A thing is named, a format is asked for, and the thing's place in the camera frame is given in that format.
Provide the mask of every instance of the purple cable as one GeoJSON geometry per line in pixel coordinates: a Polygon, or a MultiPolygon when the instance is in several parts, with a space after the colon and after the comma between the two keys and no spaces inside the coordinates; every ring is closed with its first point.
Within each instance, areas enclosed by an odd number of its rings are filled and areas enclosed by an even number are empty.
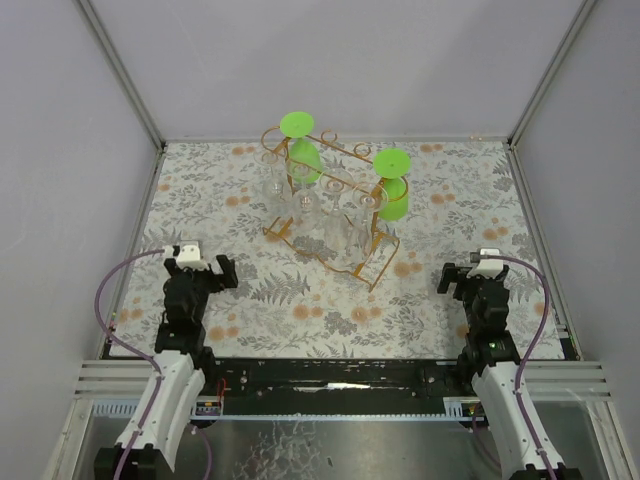
{"type": "Polygon", "coordinates": [[[213,469],[213,451],[211,450],[211,444],[209,443],[209,439],[207,438],[205,433],[198,427],[194,426],[191,433],[197,433],[198,435],[200,435],[200,438],[202,438],[204,446],[207,449],[207,470],[204,472],[204,477],[202,477],[202,479],[208,480],[209,476],[211,475],[211,470],[213,469]]]}
{"type": "Polygon", "coordinates": [[[516,378],[515,378],[516,401],[518,402],[520,413],[522,413],[522,418],[524,419],[524,422],[527,424],[529,433],[531,433],[531,437],[533,438],[533,443],[536,446],[538,454],[542,458],[542,461],[544,462],[545,467],[547,467],[547,471],[549,472],[549,479],[558,480],[555,472],[553,471],[553,466],[549,461],[549,457],[547,456],[547,452],[543,449],[542,442],[540,441],[540,437],[538,437],[538,433],[536,432],[536,429],[533,426],[533,423],[531,422],[531,417],[529,417],[529,413],[527,412],[527,407],[525,407],[524,401],[522,400],[522,394],[520,393],[520,386],[522,385],[522,375],[524,373],[524,367],[529,361],[529,357],[531,357],[531,353],[533,352],[533,349],[535,348],[536,344],[540,340],[540,337],[542,336],[542,332],[544,331],[544,326],[547,323],[547,315],[549,314],[549,306],[551,303],[551,298],[550,298],[551,295],[549,293],[549,284],[547,283],[547,279],[542,274],[542,272],[540,272],[540,270],[538,270],[536,267],[534,267],[530,263],[525,262],[524,260],[520,260],[519,258],[507,257],[504,255],[487,255],[487,256],[483,256],[483,258],[517,263],[518,265],[528,268],[533,273],[535,273],[536,277],[538,277],[538,280],[542,284],[542,289],[544,290],[544,310],[542,312],[542,320],[540,320],[540,326],[538,327],[538,331],[533,336],[533,340],[531,340],[531,343],[529,344],[529,347],[527,348],[527,351],[525,352],[524,357],[522,357],[520,366],[516,371],[516,378]]]}
{"type": "MultiPolygon", "coordinates": [[[[115,273],[118,270],[120,270],[122,267],[125,267],[130,263],[135,262],[139,258],[147,257],[151,255],[159,255],[161,253],[164,253],[164,250],[162,249],[150,250],[148,252],[143,252],[137,255],[133,255],[132,257],[129,257],[126,260],[123,260],[122,262],[120,262],[118,265],[113,267],[109,273],[105,275],[104,279],[102,279],[102,282],[100,282],[100,286],[98,286],[98,290],[96,291],[96,297],[93,301],[93,310],[96,314],[96,320],[98,321],[98,325],[100,325],[100,328],[105,333],[105,335],[111,340],[111,342],[115,343],[116,345],[120,345],[125,350],[128,350],[134,355],[142,358],[143,360],[146,360],[151,364],[154,370],[160,374],[160,376],[156,378],[156,385],[153,389],[153,393],[151,394],[151,397],[149,397],[149,402],[147,403],[147,406],[142,412],[142,416],[140,417],[140,421],[138,422],[139,429],[142,429],[142,427],[144,426],[144,422],[147,420],[147,417],[151,412],[151,408],[153,407],[153,403],[156,401],[156,397],[160,392],[160,385],[162,384],[162,369],[160,368],[160,365],[158,365],[158,363],[153,359],[153,357],[147,355],[144,352],[141,352],[135,347],[132,347],[128,343],[123,342],[118,337],[116,337],[113,334],[113,332],[111,332],[111,330],[109,330],[109,327],[107,326],[105,321],[102,319],[102,315],[100,314],[100,297],[102,296],[102,291],[104,290],[104,287],[109,281],[109,279],[113,277],[113,275],[115,275],[115,273]]],[[[140,435],[140,432],[134,432],[133,435],[131,435],[131,440],[129,440],[129,443],[127,443],[127,446],[125,447],[124,452],[122,452],[122,456],[120,457],[120,461],[118,462],[118,466],[116,467],[115,475],[113,476],[114,480],[120,479],[120,475],[122,474],[122,470],[124,469],[124,464],[127,461],[127,457],[129,456],[129,453],[133,448],[133,444],[135,443],[139,435],[140,435]]]]}
{"type": "Polygon", "coordinates": [[[482,450],[482,453],[484,453],[484,455],[491,461],[494,467],[500,470],[500,462],[496,459],[496,457],[494,457],[491,454],[487,446],[484,444],[484,442],[480,438],[480,433],[478,431],[478,423],[476,422],[476,418],[478,417],[478,410],[480,410],[481,407],[482,405],[480,403],[476,403],[476,406],[473,407],[473,415],[471,415],[471,431],[473,432],[473,436],[476,437],[476,440],[480,445],[480,450],[482,450]]]}

